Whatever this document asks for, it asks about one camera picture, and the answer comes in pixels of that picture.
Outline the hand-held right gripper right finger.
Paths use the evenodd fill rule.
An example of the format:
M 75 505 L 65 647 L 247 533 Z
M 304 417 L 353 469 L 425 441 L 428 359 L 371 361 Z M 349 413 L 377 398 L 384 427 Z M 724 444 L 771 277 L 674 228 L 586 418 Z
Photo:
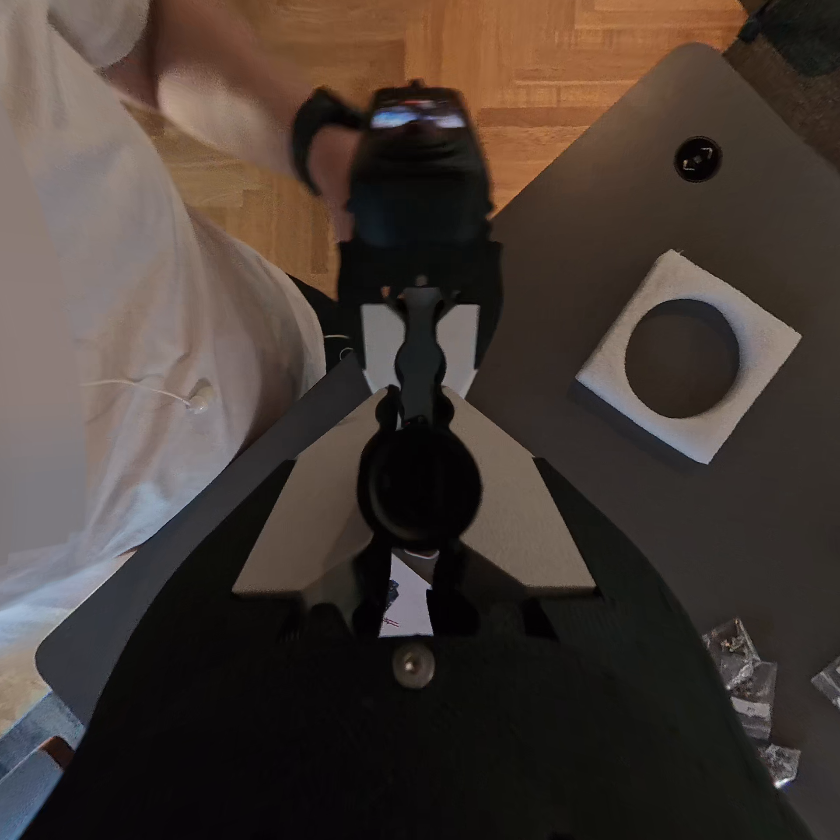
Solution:
M 427 591 L 435 636 L 472 636 L 495 610 L 586 598 L 596 583 L 532 454 L 452 389 L 449 429 L 476 462 L 472 522 L 441 545 Z

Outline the black screwdriver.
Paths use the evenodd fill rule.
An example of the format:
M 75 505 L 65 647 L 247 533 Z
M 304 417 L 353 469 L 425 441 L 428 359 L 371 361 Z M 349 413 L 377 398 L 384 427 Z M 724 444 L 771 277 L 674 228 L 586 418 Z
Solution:
M 392 549 L 441 550 L 476 519 L 474 456 L 443 427 L 380 428 L 362 449 L 356 497 L 374 536 Z

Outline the person's left forearm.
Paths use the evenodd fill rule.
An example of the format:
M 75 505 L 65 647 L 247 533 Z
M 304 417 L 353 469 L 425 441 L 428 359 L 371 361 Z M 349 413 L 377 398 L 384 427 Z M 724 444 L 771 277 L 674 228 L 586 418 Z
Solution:
M 292 127 L 315 90 L 274 56 L 224 2 L 154 2 L 153 72 L 159 110 L 216 150 L 297 176 Z

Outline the white foam square frame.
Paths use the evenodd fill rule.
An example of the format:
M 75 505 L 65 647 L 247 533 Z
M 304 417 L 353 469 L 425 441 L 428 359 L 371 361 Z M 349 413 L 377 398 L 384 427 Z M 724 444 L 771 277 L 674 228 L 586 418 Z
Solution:
M 738 345 L 738 371 L 731 386 L 705 412 L 687 417 L 654 411 L 627 376 L 627 347 L 638 324 L 656 307 L 672 301 L 715 309 Z M 662 443 L 707 466 L 801 339 L 740 290 L 671 249 L 656 259 L 575 380 Z

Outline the dark grey desk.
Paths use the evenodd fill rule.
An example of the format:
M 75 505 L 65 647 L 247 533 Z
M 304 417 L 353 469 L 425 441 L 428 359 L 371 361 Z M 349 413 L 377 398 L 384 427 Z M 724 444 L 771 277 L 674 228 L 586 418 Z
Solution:
M 722 149 L 684 182 L 690 137 Z M 88 729 L 24 838 L 838 838 L 838 175 L 714 49 L 675 49 L 497 217 L 505 309 L 470 396 L 536 455 L 597 595 L 472 636 L 353 638 L 230 592 L 350 358 L 38 651 Z M 801 341 L 708 466 L 578 370 L 675 249 Z M 779 666 L 777 790 L 701 637 Z

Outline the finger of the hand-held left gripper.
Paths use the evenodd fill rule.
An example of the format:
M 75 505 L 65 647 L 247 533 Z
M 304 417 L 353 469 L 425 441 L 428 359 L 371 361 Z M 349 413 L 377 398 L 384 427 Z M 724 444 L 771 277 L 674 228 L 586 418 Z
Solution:
M 457 303 L 443 315 L 440 289 L 420 290 L 420 414 L 434 415 L 441 387 L 465 399 L 478 366 L 480 306 Z
M 365 381 L 371 394 L 378 396 L 397 386 L 403 421 L 421 418 L 421 367 L 417 336 L 410 334 L 412 315 L 399 298 L 361 308 Z

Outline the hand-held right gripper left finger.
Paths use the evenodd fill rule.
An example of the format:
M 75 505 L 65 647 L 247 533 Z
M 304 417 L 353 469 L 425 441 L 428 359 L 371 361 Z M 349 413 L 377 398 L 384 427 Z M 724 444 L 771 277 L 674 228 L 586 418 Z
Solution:
M 356 488 L 361 454 L 378 431 L 370 395 L 307 447 L 289 477 L 233 586 L 244 598 L 300 599 L 307 608 L 332 603 L 349 627 L 363 596 L 353 560 L 371 543 Z

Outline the person in white shirt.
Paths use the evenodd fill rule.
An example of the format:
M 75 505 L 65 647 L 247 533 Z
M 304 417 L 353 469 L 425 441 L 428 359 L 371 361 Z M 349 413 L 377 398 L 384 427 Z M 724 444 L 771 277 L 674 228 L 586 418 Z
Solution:
M 2 101 L 69 293 L 87 436 L 84 527 L 2 563 L 2 608 L 77 603 L 324 373 L 289 277 L 186 207 L 98 74 L 149 2 L 2 2 Z

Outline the clear plastic screw bag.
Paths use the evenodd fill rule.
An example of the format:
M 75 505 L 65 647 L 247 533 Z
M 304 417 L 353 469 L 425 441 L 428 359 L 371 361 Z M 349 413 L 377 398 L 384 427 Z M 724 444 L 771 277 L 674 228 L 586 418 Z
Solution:
M 778 664 L 761 658 L 737 616 L 701 640 L 748 737 L 760 744 L 770 742 Z
M 796 779 L 800 768 L 801 750 L 774 743 L 762 743 L 757 752 L 777 790 L 783 789 Z
M 814 688 L 838 710 L 840 708 L 839 665 L 840 657 L 836 656 L 835 659 L 811 678 L 811 683 Z

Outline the person's dark trousers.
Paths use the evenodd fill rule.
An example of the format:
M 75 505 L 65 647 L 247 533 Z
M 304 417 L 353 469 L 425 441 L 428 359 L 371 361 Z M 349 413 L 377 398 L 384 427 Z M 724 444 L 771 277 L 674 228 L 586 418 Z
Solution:
M 338 303 L 318 288 L 312 287 L 292 275 L 289 275 L 289 279 L 316 315 L 322 333 L 326 371 L 329 372 L 341 362 L 345 352 L 352 350 L 350 339 L 343 329 L 338 312 Z

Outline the round desk grommet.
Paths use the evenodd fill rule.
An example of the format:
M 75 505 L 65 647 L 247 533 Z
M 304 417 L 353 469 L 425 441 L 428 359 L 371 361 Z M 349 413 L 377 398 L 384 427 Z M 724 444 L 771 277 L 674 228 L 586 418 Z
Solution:
M 722 149 L 706 136 L 693 136 L 677 148 L 674 168 L 677 175 L 687 183 L 703 183 L 714 177 L 721 168 Z

